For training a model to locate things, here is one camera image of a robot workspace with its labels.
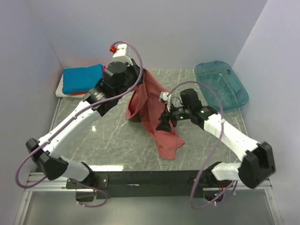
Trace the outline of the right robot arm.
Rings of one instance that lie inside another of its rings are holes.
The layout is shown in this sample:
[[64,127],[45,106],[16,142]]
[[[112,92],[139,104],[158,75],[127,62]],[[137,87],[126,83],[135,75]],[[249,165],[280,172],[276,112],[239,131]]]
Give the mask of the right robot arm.
[[239,159],[238,163],[216,162],[205,170],[204,181],[211,187],[223,180],[240,180],[248,188],[256,188],[275,171],[272,147],[267,142],[259,143],[240,132],[221,118],[211,106],[203,106],[194,89],[180,93],[181,106],[171,103],[171,94],[161,92],[159,101],[165,109],[159,118],[157,131],[171,132],[180,120],[190,120],[202,130],[219,137]]

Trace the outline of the salmon pink t shirt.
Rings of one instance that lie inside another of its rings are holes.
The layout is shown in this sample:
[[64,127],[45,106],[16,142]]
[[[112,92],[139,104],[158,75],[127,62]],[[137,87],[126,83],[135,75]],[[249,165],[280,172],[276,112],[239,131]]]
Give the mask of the salmon pink t shirt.
[[165,109],[165,104],[159,101],[159,95],[164,88],[148,71],[145,70],[144,82],[134,89],[128,102],[125,119],[131,122],[140,122],[155,141],[157,153],[160,157],[174,160],[176,150],[184,144],[178,136],[176,129],[171,127],[171,132],[158,131],[159,117]]

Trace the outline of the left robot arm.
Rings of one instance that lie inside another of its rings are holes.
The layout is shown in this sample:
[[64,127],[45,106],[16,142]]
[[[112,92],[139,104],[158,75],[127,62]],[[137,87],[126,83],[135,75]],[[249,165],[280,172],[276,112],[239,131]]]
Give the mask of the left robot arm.
[[126,94],[134,84],[141,84],[143,74],[132,58],[110,63],[96,86],[57,127],[38,140],[31,138],[26,142],[33,162],[48,180],[69,177],[82,188],[92,186],[94,177],[87,164],[66,159],[63,152],[77,135],[115,107],[122,93]]

